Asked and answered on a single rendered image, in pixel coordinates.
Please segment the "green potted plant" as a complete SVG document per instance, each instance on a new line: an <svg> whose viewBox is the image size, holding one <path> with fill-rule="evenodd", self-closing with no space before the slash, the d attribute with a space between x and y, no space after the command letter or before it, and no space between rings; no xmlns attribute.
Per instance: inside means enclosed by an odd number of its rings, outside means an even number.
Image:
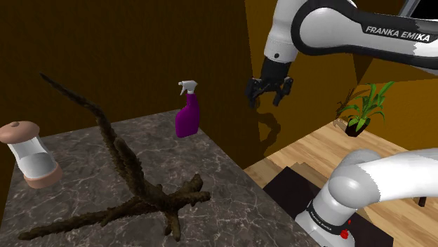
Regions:
<svg viewBox="0 0 438 247"><path fill-rule="evenodd" d="M394 81L387 82L379 92L376 92L376 85L369 84L370 93L368 95L358 95L356 99L361 98L362 106L356 104L346 105L338 110L338 113L343 113L346 110L354 109L356 114L348 116L348 122L345 127L345 133L350 137L357 137L370 124L370 116L380 114L383 119L385 115L382 112L383 103L385 101L385 93L394 84Z"/></svg>

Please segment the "dark brown branch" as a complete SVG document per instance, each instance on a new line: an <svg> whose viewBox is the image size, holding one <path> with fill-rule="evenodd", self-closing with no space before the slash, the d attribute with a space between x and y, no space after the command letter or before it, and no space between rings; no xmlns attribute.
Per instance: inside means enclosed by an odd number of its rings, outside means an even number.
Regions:
<svg viewBox="0 0 438 247"><path fill-rule="evenodd" d="M44 73L41 78L49 83L71 101L90 110L96 117L96 122L108 151L112 156L115 171L128 185L133 197L123 204L108 208L105 211L85 213L67 220L53 222L49 225L35 227L18 235L19 240L29 241L37 237L61 232L70 232L87 225L99 223L104 227L109 222L124 217L162 212L167 219L164 235L172 234L176 241L180 240L180 221L178 211L187 204L195 206L211 199L209 192L203 192L203 180L200 174L195 174L190 181L185 181L182 187L174 193L166 194L160 184L153 185L144 178L142 163L132 149L120 138L111 126L104 112L94 102L71 91L62 84L50 79Z"/></svg>

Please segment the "dark robot stand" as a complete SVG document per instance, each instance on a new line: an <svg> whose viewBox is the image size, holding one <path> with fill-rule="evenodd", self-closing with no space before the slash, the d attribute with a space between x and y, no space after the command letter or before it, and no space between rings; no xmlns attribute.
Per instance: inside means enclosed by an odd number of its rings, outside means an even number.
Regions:
<svg viewBox="0 0 438 247"><path fill-rule="evenodd" d="M292 218L307 208L320 188L312 184L291 168L284 168L273 180L263 187ZM355 213L343 225L343 229L350 231L355 247L393 247L394 239L383 230L379 229L368 220Z"/></svg>

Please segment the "clear shaker with tan caps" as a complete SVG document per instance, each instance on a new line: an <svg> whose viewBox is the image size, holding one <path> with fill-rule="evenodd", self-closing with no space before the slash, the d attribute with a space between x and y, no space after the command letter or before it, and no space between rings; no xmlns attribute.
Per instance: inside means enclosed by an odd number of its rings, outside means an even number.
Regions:
<svg viewBox="0 0 438 247"><path fill-rule="evenodd" d="M0 128L0 142L8 145L27 184L34 189L49 187L62 177L62 169L39 137L31 121L13 121Z"/></svg>

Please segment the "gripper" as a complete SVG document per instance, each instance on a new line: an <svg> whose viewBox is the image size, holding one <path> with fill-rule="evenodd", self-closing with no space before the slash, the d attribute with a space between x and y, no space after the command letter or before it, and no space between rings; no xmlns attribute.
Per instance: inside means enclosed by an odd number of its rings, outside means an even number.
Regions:
<svg viewBox="0 0 438 247"><path fill-rule="evenodd" d="M264 92L276 92L273 105L278 106L285 95L289 95L293 79L288 76L290 62L277 62L265 57L259 79L249 79L244 91L250 108L256 105L256 99Z"/></svg>

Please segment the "purple spray bottle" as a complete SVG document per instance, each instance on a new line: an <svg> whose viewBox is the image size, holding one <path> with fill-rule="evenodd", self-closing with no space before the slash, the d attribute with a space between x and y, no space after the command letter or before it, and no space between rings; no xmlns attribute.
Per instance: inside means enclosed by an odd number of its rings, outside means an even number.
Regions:
<svg viewBox="0 0 438 247"><path fill-rule="evenodd" d="M185 138L196 134L199 130L199 103L194 93L197 82L180 81L178 84L182 86L180 94L182 95L184 91L187 91L187 94L186 106L177 113L175 118L175 132L179 138Z"/></svg>

